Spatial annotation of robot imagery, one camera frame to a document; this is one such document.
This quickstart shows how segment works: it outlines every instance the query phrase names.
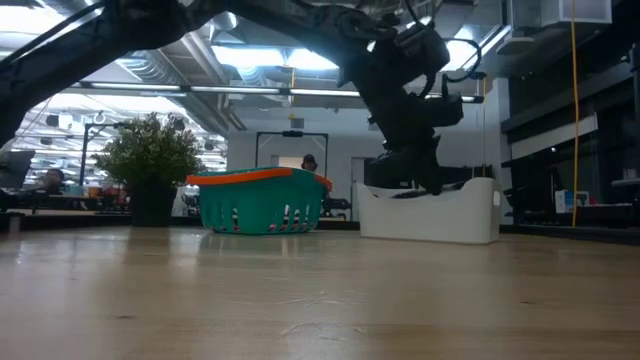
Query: yellow cable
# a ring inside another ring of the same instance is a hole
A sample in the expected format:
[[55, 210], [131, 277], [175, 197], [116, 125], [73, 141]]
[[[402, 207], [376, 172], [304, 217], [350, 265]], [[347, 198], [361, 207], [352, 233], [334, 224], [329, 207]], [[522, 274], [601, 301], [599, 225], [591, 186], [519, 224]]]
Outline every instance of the yellow cable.
[[578, 96], [578, 54], [576, 46], [576, 0], [571, 0], [571, 51], [573, 53], [573, 100], [576, 112], [576, 138], [573, 148], [573, 220], [571, 226], [576, 227], [578, 219], [578, 155], [580, 137], [580, 98]]

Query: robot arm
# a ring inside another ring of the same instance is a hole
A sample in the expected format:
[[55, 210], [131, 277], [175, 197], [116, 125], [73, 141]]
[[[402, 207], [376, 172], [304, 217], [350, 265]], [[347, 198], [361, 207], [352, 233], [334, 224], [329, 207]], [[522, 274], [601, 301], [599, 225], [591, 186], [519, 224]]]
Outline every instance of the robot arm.
[[[296, 14], [255, 0], [194, 0], [187, 7], [178, 0], [105, 0], [101, 15], [21, 57], [0, 62], [0, 144], [13, 137], [33, 106], [129, 51], [168, 45], [231, 11], [295, 38], [338, 65], [339, 83], [353, 82], [372, 114], [369, 121], [379, 125], [387, 140], [388, 153], [378, 162], [381, 174], [408, 174], [438, 193], [433, 127], [459, 122], [462, 102], [459, 96], [425, 100], [407, 94], [404, 85], [423, 74], [433, 79], [449, 62], [443, 39], [430, 27], [398, 33], [393, 24], [358, 10], [291, 1], [298, 5]], [[372, 41], [376, 45], [369, 52]]]

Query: white bin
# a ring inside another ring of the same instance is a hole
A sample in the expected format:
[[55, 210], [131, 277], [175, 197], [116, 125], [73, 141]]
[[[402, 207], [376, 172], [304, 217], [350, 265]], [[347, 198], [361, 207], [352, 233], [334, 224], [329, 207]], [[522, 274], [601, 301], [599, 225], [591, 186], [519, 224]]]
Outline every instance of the white bin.
[[461, 244], [498, 240], [502, 194], [495, 180], [475, 178], [439, 196], [389, 197], [406, 191], [357, 184], [361, 235]]

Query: black frame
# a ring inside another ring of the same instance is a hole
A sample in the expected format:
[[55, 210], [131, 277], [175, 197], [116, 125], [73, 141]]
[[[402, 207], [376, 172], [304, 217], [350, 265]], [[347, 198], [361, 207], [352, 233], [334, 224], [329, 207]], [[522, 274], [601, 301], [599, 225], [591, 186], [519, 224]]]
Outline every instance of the black frame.
[[[301, 136], [298, 137], [305, 137], [305, 136], [322, 136], [325, 140], [325, 148], [324, 148], [324, 177], [327, 177], [327, 173], [329, 171], [329, 134], [326, 133], [300, 133], [302, 134]], [[277, 131], [258, 131], [256, 133], [256, 154], [254, 157], [254, 167], [258, 167], [258, 155], [260, 154], [260, 136], [262, 135], [282, 135], [283, 137], [294, 137], [294, 136], [287, 136], [287, 131], [281, 131], [281, 132], [277, 132]]]

